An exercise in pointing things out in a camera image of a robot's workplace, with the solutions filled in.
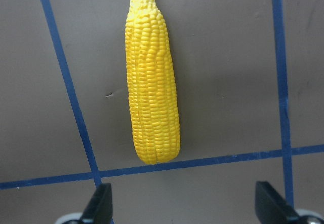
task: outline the toy corn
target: toy corn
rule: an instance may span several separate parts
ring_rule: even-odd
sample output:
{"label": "toy corn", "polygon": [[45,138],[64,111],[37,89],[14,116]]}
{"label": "toy corn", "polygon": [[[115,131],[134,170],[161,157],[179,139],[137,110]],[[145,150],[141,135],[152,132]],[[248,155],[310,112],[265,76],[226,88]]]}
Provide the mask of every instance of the toy corn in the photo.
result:
{"label": "toy corn", "polygon": [[146,164],[168,162],[179,153],[180,126],[168,32],[155,0],[130,0],[125,50],[136,153]]}

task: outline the yellow corn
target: yellow corn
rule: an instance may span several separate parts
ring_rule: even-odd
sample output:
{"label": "yellow corn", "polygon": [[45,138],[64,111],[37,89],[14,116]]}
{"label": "yellow corn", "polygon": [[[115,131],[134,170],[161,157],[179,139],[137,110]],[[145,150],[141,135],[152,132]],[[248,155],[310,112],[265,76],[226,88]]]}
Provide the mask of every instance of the yellow corn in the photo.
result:
{"label": "yellow corn", "polygon": [[179,114],[167,27],[155,0],[130,0],[125,50],[136,153],[146,164],[170,161],[180,149]]}

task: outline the grid line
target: grid line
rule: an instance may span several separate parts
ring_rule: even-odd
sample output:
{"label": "grid line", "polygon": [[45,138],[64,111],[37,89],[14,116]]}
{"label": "grid line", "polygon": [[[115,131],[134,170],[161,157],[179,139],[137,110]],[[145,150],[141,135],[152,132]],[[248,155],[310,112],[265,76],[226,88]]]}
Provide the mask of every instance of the grid line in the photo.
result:
{"label": "grid line", "polygon": [[294,205],[292,151],[290,142],[290,123],[288,117],[288,84],[286,68],[286,48],[284,11],[282,0],[272,0],[275,55],[277,64],[277,81],[279,95],[280,130],[283,157],[283,176],[285,196],[290,205]]}
{"label": "grid line", "polygon": [[[308,147],[292,148],[293,156],[308,155],[314,153],[324,153],[324,144],[308,146]],[[106,170],[106,171],[100,171],[100,176],[102,178],[116,177],[116,176],[124,176],[124,175],[134,175],[134,174],[149,173],[149,172],[191,168],[191,167],[201,167],[201,166],[210,166],[210,165],[218,165],[218,164],[264,160],[264,159],[279,158],[279,157],[282,157],[281,149],[273,150],[273,151],[230,155],[230,156],[202,158],[202,159],[187,160],[187,161],[180,161],[180,162],[171,162],[171,163],[169,162],[169,163],[162,163],[157,165],[145,165],[145,166],[138,166],[138,167]],[[53,177],[42,177],[42,178],[34,178],[30,180],[3,182],[0,183],[0,190],[18,188],[18,187],[20,188],[20,187],[28,187],[28,186],[36,186],[36,185],[71,182],[71,181],[82,181],[82,180],[90,180],[90,179],[92,179],[92,175],[90,172],[53,176]]]}
{"label": "grid line", "polygon": [[98,166],[96,163],[95,155],[92,150],[91,142],[90,142],[88,131],[86,128],[86,124],[85,124],[85,121],[82,116],[80,104],[79,104],[77,96],[76,96],[72,77],[71,77],[71,74],[70,74],[70,71],[69,71],[69,68],[67,65],[66,57],[64,54],[60,35],[59,35],[58,29],[56,26],[51,3],[50,3],[50,0],[40,0],[40,1],[42,2],[43,11],[44,11],[47,25],[48,25],[48,28],[49,28],[49,31],[51,34],[55,53],[56,53],[56,56],[57,56],[57,59],[58,59],[59,65],[60,65],[63,80],[64,80],[65,87],[67,90],[67,94],[70,99],[74,117],[75,117],[75,120],[77,123],[77,128],[79,130],[81,140],[82,140],[82,143],[83,143],[86,155],[87,155],[91,173],[93,174],[93,179],[94,179],[95,185],[98,186],[99,184],[101,184],[99,169],[98,169]]}

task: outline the scuff mark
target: scuff mark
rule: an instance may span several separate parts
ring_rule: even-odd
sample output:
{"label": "scuff mark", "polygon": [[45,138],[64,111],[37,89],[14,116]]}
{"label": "scuff mark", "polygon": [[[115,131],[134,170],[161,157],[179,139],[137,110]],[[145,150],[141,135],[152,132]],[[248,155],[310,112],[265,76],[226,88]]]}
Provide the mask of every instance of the scuff mark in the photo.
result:
{"label": "scuff mark", "polygon": [[312,9],[310,11],[309,17],[308,17],[308,21],[307,21],[307,25],[306,25],[306,30],[308,30],[310,28],[310,25],[311,25],[311,23],[313,21],[313,17],[314,17],[314,13],[315,13],[317,4],[318,4],[318,0],[315,0],[314,4],[312,6]]}
{"label": "scuff mark", "polygon": [[113,93],[112,93],[112,92],[106,94],[106,95],[105,95],[105,98],[109,98],[109,97],[111,97],[111,96],[113,96]]}

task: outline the blue line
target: blue line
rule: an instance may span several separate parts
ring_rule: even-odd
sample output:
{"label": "blue line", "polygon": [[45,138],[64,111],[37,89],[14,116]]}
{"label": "blue line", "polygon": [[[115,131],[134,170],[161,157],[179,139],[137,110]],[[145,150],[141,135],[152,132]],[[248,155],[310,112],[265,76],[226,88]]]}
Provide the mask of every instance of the blue line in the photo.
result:
{"label": "blue line", "polygon": [[311,153],[320,153],[320,152],[324,152],[324,144],[308,146],[308,147],[292,148],[292,154],[294,156],[311,154]]}
{"label": "blue line", "polygon": [[133,175],[139,173],[158,172],[158,171],[166,171],[166,170],[173,170],[173,169],[233,163],[233,162],[253,161],[253,160],[260,160],[260,159],[276,158],[281,156],[282,156],[281,150],[274,150],[268,152],[253,152],[253,153],[246,153],[246,154],[239,154],[239,155],[232,155],[232,156],[211,157],[211,158],[187,160],[187,161],[180,161],[180,162],[169,162],[169,163],[161,163],[156,165],[101,171],[100,176],[115,177],[115,176]]}
{"label": "blue line", "polygon": [[55,22],[54,14],[53,14],[52,7],[50,4],[50,0],[41,0],[41,1],[42,1],[43,10],[45,13],[46,21],[47,21],[47,24],[48,24],[48,27],[50,30],[50,34],[52,37],[56,56],[57,56],[57,59],[58,59],[58,62],[59,62],[60,68],[61,68],[61,72],[62,72],[64,83],[66,86],[66,90],[67,90],[67,93],[68,93],[68,96],[70,99],[70,103],[71,103],[71,106],[73,109],[77,127],[80,132],[82,143],[83,143],[84,149],[86,151],[86,155],[88,158],[91,172],[93,174],[95,184],[96,184],[96,186],[98,186],[99,184],[101,184],[99,169],[98,169],[96,159],[95,159],[95,156],[94,156],[94,153],[92,150],[92,146],[91,146],[90,139],[88,136],[87,128],[86,128],[86,125],[85,125],[85,122],[84,122],[84,119],[82,116],[81,108],[80,108],[79,102],[77,100],[72,77],[71,77],[67,62],[66,62],[64,50],[63,50],[60,35],[59,35],[58,29],[56,26],[56,22]]}
{"label": "blue line", "polygon": [[80,180],[91,180],[92,178],[93,178],[92,174],[88,172],[88,173],[78,173],[78,174],[70,174],[70,175],[63,175],[63,176],[34,178],[31,180],[18,180],[18,181],[0,183],[0,190],[27,187],[27,186],[36,186],[36,185],[48,185],[48,184],[55,184],[55,183],[80,181]]}
{"label": "blue line", "polygon": [[[321,152],[324,152],[324,144],[308,146],[308,147],[292,148],[292,155],[306,155],[306,154],[321,153]],[[253,152],[253,153],[246,153],[246,154],[239,154],[239,155],[232,155],[232,156],[212,157],[212,158],[203,158],[203,159],[187,160],[187,161],[172,162],[172,163],[163,163],[157,165],[147,165],[141,167],[114,169],[114,170],[101,171],[100,175],[101,177],[115,177],[115,176],[133,175],[139,173],[158,172],[158,171],[174,170],[174,169],[181,169],[181,168],[262,160],[262,159],[278,158],[278,157],[282,157],[282,150],[273,150],[269,152]],[[90,180],[92,178],[93,178],[92,174],[88,172],[88,173],[79,173],[79,174],[71,174],[71,175],[63,175],[63,176],[55,176],[55,177],[35,178],[31,180],[3,182],[0,183],[0,190],[16,188],[16,187],[63,183],[63,182],[70,182],[70,181]]]}
{"label": "blue line", "polygon": [[284,11],[282,0],[272,0],[273,24],[275,35],[275,55],[277,63],[277,80],[279,94],[280,128],[283,156],[283,173],[285,177],[286,200],[292,206],[294,204],[293,172],[290,143],[290,124],[288,117],[288,84],[286,68],[286,48]]}

